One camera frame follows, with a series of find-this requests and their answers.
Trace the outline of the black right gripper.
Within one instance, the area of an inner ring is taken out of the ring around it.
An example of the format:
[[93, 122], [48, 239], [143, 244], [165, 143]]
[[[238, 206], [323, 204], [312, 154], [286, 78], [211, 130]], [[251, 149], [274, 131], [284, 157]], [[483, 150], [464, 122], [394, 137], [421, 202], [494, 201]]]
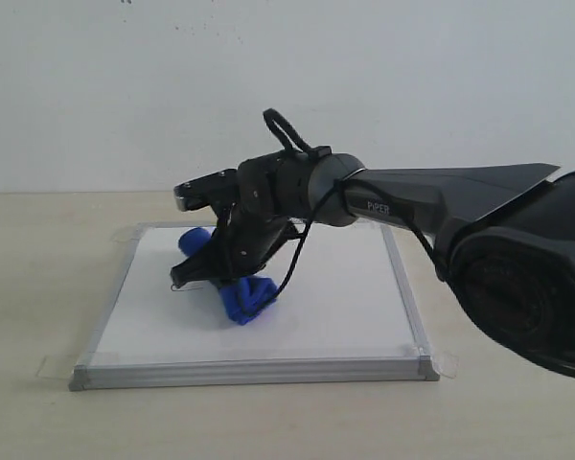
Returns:
[[290, 224], [279, 213], [275, 186], [281, 155], [245, 160], [236, 169], [236, 200], [212, 237], [212, 252], [200, 252], [171, 268], [174, 288], [193, 282], [219, 286], [261, 271], [285, 243]]

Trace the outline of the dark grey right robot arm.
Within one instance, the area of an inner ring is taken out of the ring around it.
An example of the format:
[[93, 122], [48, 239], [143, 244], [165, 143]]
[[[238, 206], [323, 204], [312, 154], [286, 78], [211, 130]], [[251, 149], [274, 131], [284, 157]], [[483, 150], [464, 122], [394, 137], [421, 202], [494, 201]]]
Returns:
[[366, 168], [326, 148], [281, 150], [179, 184], [178, 208], [211, 208], [217, 226], [172, 268], [175, 287], [261, 271], [307, 232], [296, 220], [404, 228], [470, 321], [531, 363], [575, 379], [575, 172], [527, 163]]

